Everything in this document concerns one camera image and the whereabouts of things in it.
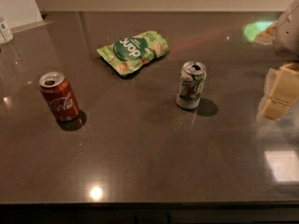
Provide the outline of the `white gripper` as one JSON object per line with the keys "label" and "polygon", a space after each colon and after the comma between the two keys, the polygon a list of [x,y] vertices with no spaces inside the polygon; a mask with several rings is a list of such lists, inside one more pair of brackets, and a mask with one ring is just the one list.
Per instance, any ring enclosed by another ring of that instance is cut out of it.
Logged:
{"label": "white gripper", "polygon": [[[284,61],[299,61],[299,0],[281,14],[274,36],[274,52]],[[279,120],[299,99],[299,63],[270,68],[264,82],[261,116]]]}

